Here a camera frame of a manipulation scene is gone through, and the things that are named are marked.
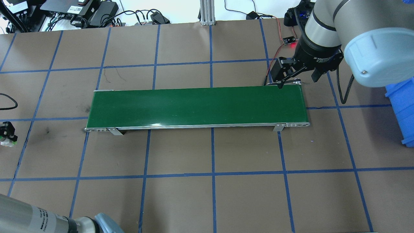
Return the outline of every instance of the white floor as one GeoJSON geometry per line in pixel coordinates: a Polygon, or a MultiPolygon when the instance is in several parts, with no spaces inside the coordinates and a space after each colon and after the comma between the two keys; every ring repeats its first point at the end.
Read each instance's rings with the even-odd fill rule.
{"type": "MultiPolygon", "coordinates": [[[[136,0],[113,0],[118,3],[118,13],[122,12],[120,2],[122,2],[125,10],[149,10],[158,9],[161,13],[168,18],[171,23],[190,23],[198,21],[198,12],[200,9],[200,2],[198,0],[158,0],[158,1],[136,1],[136,0]]],[[[288,8],[297,6],[300,0],[255,0],[256,12],[263,14],[274,15],[279,18],[283,18],[288,8]]],[[[231,10],[238,10],[245,13],[254,11],[252,0],[226,0],[226,6],[231,10]]],[[[214,10],[216,20],[243,20],[246,16],[241,13],[227,11],[224,8],[224,0],[216,0],[214,2],[214,10]]],[[[126,26],[132,26],[137,23],[137,19],[134,15],[120,15],[119,18],[122,22],[126,23],[126,26]]],[[[42,31],[47,27],[47,22],[50,18],[47,18],[46,23],[43,25],[42,31]]],[[[0,19],[0,27],[5,30],[7,21],[0,19]]],[[[57,23],[54,31],[58,30],[73,30],[77,29],[69,24],[69,21],[62,20],[57,23]]]]}

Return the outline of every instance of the light blue joint cap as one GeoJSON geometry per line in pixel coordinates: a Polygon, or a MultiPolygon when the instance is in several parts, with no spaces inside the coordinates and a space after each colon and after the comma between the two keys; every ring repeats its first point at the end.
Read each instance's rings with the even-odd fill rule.
{"type": "Polygon", "coordinates": [[[104,233],[125,233],[119,225],[104,213],[99,213],[95,216],[95,220],[102,228],[104,233]]]}
{"type": "Polygon", "coordinates": [[[384,87],[414,76],[414,31],[389,27],[365,32],[345,47],[345,61],[367,87],[384,87]]]}

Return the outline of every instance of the blue plastic bin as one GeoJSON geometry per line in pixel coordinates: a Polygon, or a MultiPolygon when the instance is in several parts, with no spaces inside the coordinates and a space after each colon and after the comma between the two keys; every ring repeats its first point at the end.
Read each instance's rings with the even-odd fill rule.
{"type": "Polygon", "coordinates": [[[414,147],[414,77],[385,87],[407,147],[414,147]]]}

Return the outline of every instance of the label sticker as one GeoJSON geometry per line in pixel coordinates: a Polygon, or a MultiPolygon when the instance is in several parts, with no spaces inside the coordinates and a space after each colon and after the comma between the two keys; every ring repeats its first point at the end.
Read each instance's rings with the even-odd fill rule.
{"type": "Polygon", "coordinates": [[[54,233],[56,229],[56,215],[36,206],[31,206],[33,214],[27,229],[35,233],[54,233]]]}
{"type": "Polygon", "coordinates": [[[68,13],[72,13],[72,14],[79,14],[79,12],[81,12],[81,10],[83,9],[83,7],[79,7],[79,6],[71,6],[69,8],[69,10],[67,10],[68,13]]]}

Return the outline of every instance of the conveyor belt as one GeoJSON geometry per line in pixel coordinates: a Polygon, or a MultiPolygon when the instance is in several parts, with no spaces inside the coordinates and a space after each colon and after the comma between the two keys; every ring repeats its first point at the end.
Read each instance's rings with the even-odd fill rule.
{"type": "Polygon", "coordinates": [[[308,126],[301,85],[98,90],[86,131],[232,126],[308,126]]]}

